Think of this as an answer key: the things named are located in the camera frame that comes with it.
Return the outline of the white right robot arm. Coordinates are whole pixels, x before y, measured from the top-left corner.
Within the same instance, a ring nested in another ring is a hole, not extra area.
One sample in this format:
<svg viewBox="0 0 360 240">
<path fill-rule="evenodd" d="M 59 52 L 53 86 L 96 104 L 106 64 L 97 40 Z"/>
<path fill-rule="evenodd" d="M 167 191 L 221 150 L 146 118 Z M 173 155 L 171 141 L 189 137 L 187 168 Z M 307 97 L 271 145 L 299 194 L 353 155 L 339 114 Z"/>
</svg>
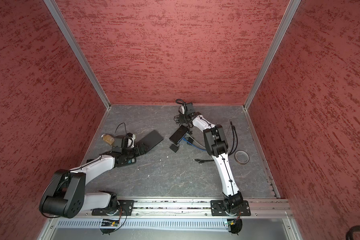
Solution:
<svg viewBox="0 0 360 240">
<path fill-rule="evenodd" d="M 224 210 L 229 215 L 236 214 L 244 204 L 244 199 L 230 167 L 228 141 L 223 127 L 207 121 L 202 114 L 195 111 L 192 103 L 181 99 L 177 99 L 176 103 L 181 105 L 177 117 L 179 124 L 191 124 L 203 132 L 206 152 L 213 158 L 222 182 Z"/>
</svg>

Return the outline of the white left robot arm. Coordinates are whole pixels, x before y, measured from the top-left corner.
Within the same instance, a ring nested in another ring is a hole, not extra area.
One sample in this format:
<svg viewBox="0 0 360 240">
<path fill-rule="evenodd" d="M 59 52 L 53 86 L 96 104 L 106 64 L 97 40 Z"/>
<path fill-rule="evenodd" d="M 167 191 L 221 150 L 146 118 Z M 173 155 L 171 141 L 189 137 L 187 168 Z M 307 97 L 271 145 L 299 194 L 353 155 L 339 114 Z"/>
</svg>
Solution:
<svg viewBox="0 0 360 240">
<path fill-rule="evenodd" d="M 75 217 L 79 212 L 96 210 L 105 215 L 114 216 L 121 213 L 117 195 L 110 191 L 95 194 L 86 193 L 86 185 L 114 168 L 132 164 L 136 158 L 146 154 L 149 146 L 135 142 L 135 135 L 113 137 L 102 135 L 102 140 L 112 149 L 98 158 L 71 170 L 58 170 L 43 193 L 39 204 L 40 213 L 47 218 Z"/>
</svg>

